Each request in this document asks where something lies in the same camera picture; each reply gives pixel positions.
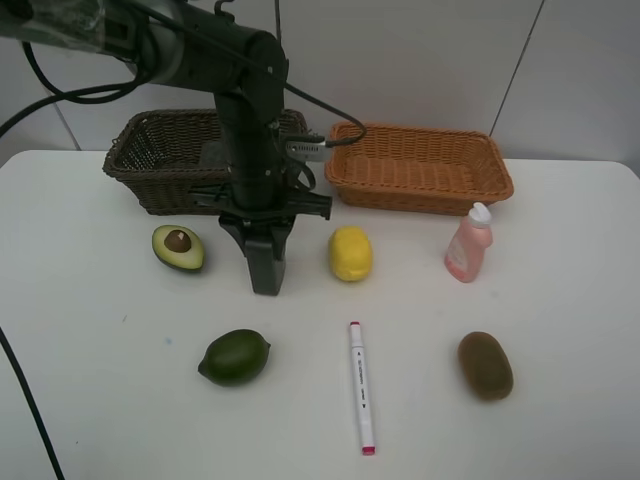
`yellow lemon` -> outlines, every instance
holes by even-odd
[[[331,270],[340,280],[357,282],[369,275],[373,250],[360,227],[340,227],[329,239]]]

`robotic arm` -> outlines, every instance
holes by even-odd
[[[211,14],[184,0],[0,0],[0,35],[154,64],[152,83],[212,92],[230,181],[194,188],[191,196],[222,212],[220,225],[244,253],[254,292],[277,295],[296,215],[328,220],[331,198],[300,188],[297,177],[305,167],[287,155],[287,139],[279,138],[288,73],[280,44],[268,32],[237,25],[222,10],[228,1],[219,0]],[[140,25],[151,39],[140,41]],[[207,40],[224,48],[211,48]]]

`bottle cap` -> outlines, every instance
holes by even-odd
[[[476,228],[488,228],[491,223],[491,212],[484,204],[476,202],[469,210],[469,222]]]

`white wall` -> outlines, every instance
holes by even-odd
[[[0,123],[46,93],[24,59],[18,42],[0,38]],[[71,135],[54,107],[34,113],[0,139],[0,166],[23,150],[74,150]]]
[[[640,174],[640,2],[547,0],[498,120],[506,156]]]
[[[489,132],[542,0],[280,0],[290,80],[367,121]],[[214,0],[198,6],[213,9]],[[273,0],[237,0],[240,24],[275,30]],[[626,162],[640,172],[640,3],[547,0],[494,137],[508,157]],[[37,47],[54,83],[125,81],[117,60]],[[15,42],[0,40],[0,120],[42,97]],[[213,107],[212,96],[143,86],[99,107],[61,103],[82,149],[105,150],[140,111]],[[339,121],[289,96],[317,131]],[[47,108],[0,140],[2,158],[74,148]]]
[[[364,120],[488,132],[539,2],[281,0],[290,78]],[[208,10],[213,4],[197,3]],[[226,8],[240,24],[275,30],[272,0],[237,0]],[[35,50],[42,68],[62,89],[131,78],[111,58],[40,46]],[[0,51],[0,61],[4,56]],[[11,61],[30,75],[24,61]],[[289,97],[287,103],[305,113],[318,131],[339,121],[297,98]],[[61,103],[60,110],[82,149],[105,150],[140,111],[213,106],[209,94],[144,86],[111,104]],[[7,105],[1,113],[6,117],[14,110]]]
[[[368,121],[489,132],[540,0],[281,0],[291,81]],[[338,119],[297,98],[312,126]]]

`plastic bottle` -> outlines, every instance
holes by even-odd
[[[480,272],[484,251],[493,243],[491,213],[482,203],[474,203],[460,222],[444,264],[449,273],[464,283],[473,282]]]

